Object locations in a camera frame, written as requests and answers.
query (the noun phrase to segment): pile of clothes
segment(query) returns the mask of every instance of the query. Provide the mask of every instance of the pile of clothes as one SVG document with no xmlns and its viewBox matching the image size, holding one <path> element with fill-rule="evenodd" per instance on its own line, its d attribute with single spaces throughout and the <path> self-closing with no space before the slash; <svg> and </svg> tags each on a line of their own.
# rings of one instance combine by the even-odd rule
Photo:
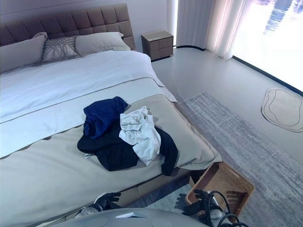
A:
<svg viewBox="0 0 303 227">
<path fill-rule="evenodd" d="M 136 166 L 138 159 L 148 166 L 161 154 L 165 157 L 162 173 L 170 176 L 178 157 L 173 139 L 155 127 L 146 106 L 124 114 L 127 106 L 116 96 L 85 107 L 86 120 L 78 149 L 96 155 L 109 171 Z"/>
</svg>

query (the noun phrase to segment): gray wall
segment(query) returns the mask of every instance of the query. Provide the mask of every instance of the gray wall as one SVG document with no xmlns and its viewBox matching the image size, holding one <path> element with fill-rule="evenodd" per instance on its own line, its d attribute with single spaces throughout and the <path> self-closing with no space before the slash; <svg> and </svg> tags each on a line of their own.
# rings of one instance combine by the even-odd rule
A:
<svg viewBox="0 0 303 227">
<path fill-rule="evenodd" d="M 167 0 L 0 0 L 0 21 L 117 3 L 128 6 L 137 50 L 142 51 L 142 33 L 168 29 Z"/>
</svg>

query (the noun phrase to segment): floor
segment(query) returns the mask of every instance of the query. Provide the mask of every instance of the floor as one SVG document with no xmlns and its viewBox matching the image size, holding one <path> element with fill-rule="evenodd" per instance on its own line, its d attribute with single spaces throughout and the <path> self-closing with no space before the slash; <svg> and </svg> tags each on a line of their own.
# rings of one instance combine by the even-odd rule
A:
<svg viewBox="0 0 303 227">
<path fill-rule="evenodd" d="M 161 209 L 181 214 L 187 205 L 185 197 L 192 188 L 188 182 L 187 175 L 154 190 L 126 207 Z"/>
<path fill-rule="evenodd" d="M 303 132 L 275 126 L 261 113 L 266 90 L 284 86 L 235 59 L 225 61 L 194 48 L 174 49 L 172 57 L 152 67 L 179 102 L 208 91 L 303 165 Z"/>
</svg>

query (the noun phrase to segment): window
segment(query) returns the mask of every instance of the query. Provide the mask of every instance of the window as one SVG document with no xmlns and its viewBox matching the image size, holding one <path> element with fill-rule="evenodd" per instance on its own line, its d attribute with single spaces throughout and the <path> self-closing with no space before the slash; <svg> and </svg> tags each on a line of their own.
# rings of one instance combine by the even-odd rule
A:
<svg viewBox="0 0 303 227">
<path fill-rule="evenodd" d="M 253 0 L 233 55 L 303 91 L 303 0 Z"/>
</svg>

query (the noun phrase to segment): gray pillow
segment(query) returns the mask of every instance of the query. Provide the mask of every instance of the gray pillow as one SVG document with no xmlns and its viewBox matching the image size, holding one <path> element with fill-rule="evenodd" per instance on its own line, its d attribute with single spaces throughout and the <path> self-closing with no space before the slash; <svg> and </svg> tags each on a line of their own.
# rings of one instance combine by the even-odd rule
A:
<svg viewBox="0 0 303 227">
<path fill-rule="evenodd" d="M 79 57 L 75 49 L 75 41 L 75 36 L 48 39 L 44 45 L 43 63 Z"/>
<path fill-rule="evenodd" d="M 39 32 L 33 38 L 0 47 L 0 73 L 41 61 L 46 32 Z"/>
<path fill-rule="evenodd" d="M 76 49 L 81 55 L 100 51 L 129 51 L 128 45 L 122 40 L 120 32 L 101 32 L 90 35 L 79 35 L 76 38 Z"/>
</svg>

